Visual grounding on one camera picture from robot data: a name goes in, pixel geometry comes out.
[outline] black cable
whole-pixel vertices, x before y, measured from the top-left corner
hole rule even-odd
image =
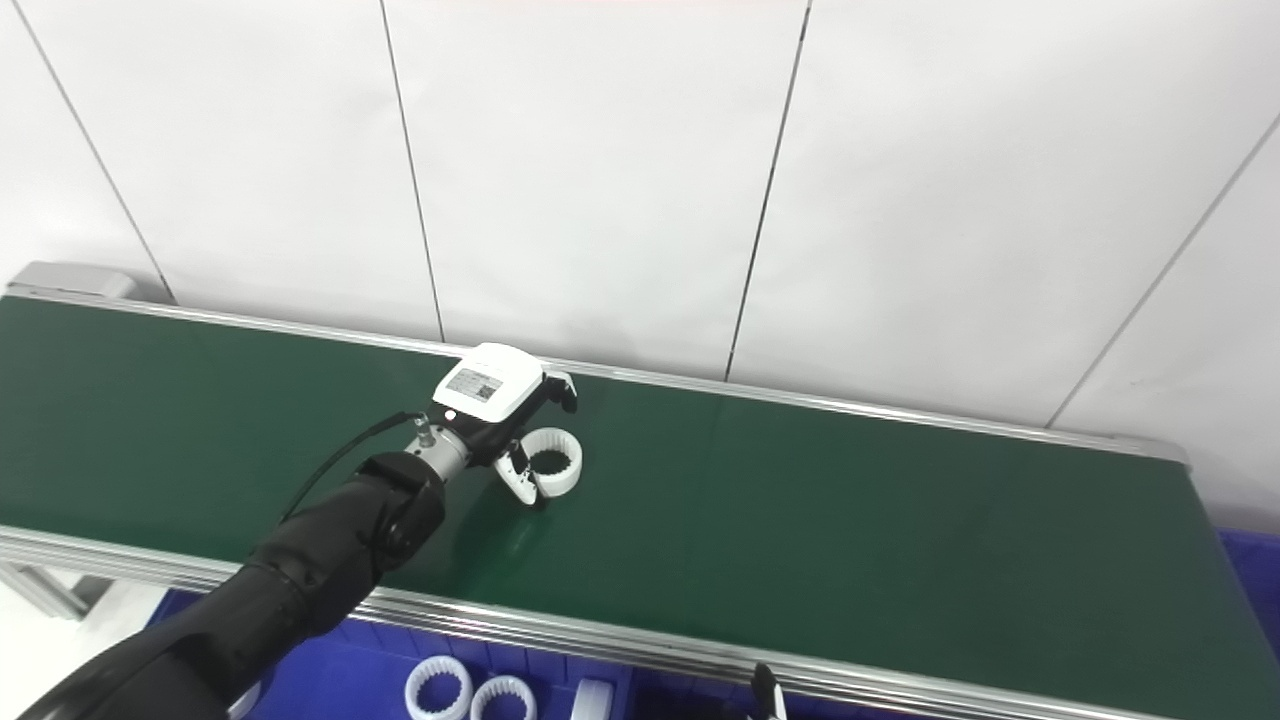
[[[408,420],[413,420],[417,418],[424,418],[424,414],[401,411],[384,420],[375,423],[374,425],[370,425],[369,429],[351,438],[351,442],[339,447],[337,452],[334,452],[333,455],[329,456],[328,460],[321,462],[320,466],[316,468],[316,471],[311,473],[311,477],[307,478],[305,483],[302,483],[302,487],[298,488],[298,492],[293,493],[293,500],[289,501],[288,510],[284,511],[284,515],[280,515],[280,523],[293,516],[293,511],[298,509],[298,503],[302,502],[302,498],[305,498],[307,493],[311,492],[311,488],[314,488],[315,484],[320,482],[320,478],[323,478],[324,474],[328,473],[329,469],[333,468],[339,460],[342,460],[348,452],[356,450],[357,445],[365,442],[366,439],[376,434],[384,433],[394,428],[396,425],[399,425],[401,423],[406,423]]]

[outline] white ring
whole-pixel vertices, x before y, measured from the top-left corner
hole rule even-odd
[[[568,459],[568,465],[559,473],[543,475],[534,473],[534,482],[547,497],[559,497],[573,489],[577,477],[582,474],[582,443],[577,438],[559,428],[538,428],[521,438],[520,445],[525,448],[525,455],[532,460],[539,452],[554,451]]]
[[[483,720],[484,707],[489,701],[500,694],[513,694],[525,703],[525,720],[538,720],[538,703],[534,702],[534,691],[524,680],[515,675],[498,675],[476,689],[471,698],[471,720]]]
[[[444,710],[431,712],[422,710],[417,703],[417,693],[422,691],[422,685],[429,679],[436,675],[453,675],[458,679],[458,698]],[[436,655],[419,662],[408,674],[408,680],[404,682],[404,708],[408,710],[413,720],[462,720],[470,705],[471,675],[467,674],[467,669],[461,662],[448,655]]]

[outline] white wall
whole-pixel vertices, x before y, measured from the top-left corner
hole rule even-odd
[[[13,5],[0,4],[0,282],[32,260],[127,270],[165,300],[155,265],[111,192]]]
[[[814,0],[790,105],[803,0],[18,5],[102,167],[0,8],[0,274],[1151,436],[1280,530],[1280,141],[1193,232],[1270,0]]]

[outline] blue bin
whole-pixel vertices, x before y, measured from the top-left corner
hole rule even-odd
[[[1272,650],[1280,651],[1280,537],[1240,530],[1221,530],[1220,537]],[[150,623],[198,598],[170,591]],[[568,720],[584,678],[613,684],[609,720],[721,720],[754,710],[746,685],[347,619],[276,665],[248,719],[410,720],[404,682],[419,661],[433,655],[460,660],[475,687],[494,675],[521,678],[534,692],[539,720]],[[518,720],[502,716],[502,710],[507,715],[522,710],[518,703],[492,707],[498,712],[486,712],[485,720]],[[794,720],[915,717],[794,694],[787,697],[787,711]]]

